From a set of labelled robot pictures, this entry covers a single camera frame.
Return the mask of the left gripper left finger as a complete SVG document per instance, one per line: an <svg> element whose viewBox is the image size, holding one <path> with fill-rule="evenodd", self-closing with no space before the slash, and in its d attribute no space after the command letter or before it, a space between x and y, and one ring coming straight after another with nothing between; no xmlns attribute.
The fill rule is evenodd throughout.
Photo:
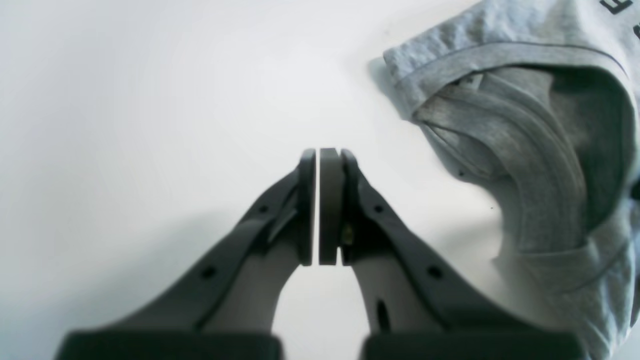
<svg viewBox="0 0 640 360"><path fill-rule="evenodd" d="M283 360L272 335L285 284L313 262L316 151L269 187L233 229L141 309L69 333L58 360Z"/></svg>

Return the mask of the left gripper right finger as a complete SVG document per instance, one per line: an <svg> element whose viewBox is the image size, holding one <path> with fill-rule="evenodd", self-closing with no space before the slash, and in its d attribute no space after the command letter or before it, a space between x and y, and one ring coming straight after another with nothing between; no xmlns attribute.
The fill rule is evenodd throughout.
<svg viewBox="0 0 640 360"><path fill-rule="evenodd" d="M370 335L362 360L582 360L573 333L481 294L403 223L346 149L318 160L318 262L352 269Z"/></svg>

